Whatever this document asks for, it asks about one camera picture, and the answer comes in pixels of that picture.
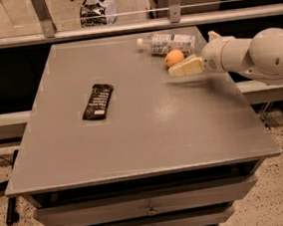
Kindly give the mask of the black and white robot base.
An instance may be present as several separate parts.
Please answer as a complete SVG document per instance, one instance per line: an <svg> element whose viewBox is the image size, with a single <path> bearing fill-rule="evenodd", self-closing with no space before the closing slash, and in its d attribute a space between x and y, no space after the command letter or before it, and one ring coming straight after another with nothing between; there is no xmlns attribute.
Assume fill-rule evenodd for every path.
<svg viewBox="0 0 283 226"><path fill-rule="evenodd" d="M84 0L79 13L83 28L111 25L117 17L115 0Z"/></svg>

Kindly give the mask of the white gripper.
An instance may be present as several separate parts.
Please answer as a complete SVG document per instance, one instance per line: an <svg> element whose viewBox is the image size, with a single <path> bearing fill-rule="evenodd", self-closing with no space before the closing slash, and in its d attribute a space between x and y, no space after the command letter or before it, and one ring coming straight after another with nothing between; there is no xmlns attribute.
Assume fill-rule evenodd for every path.
<svg viewBox="0 0 283 226"><path fill-rule="evenodd" d="M181 78L201 74L205 69L209 72L223 73L234 72L235 58L231 45L234 37L220 36L214 31L208 32L208 43L202 49L202 59L190 55L178 64L170 67L168 73L171 77Z"/></svg>

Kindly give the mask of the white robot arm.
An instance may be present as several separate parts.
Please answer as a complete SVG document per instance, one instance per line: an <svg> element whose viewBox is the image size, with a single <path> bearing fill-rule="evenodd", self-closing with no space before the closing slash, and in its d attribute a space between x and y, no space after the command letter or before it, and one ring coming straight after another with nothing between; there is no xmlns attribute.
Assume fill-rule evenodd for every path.
<svg viewBox="0 0 283 226"><path fill-rule="evenodd" d="M283 29L267 28L252 39L208 33L200 57L190 55L168 69L181 78L203 72L237 73L267 85L283 85Z"/></svg>

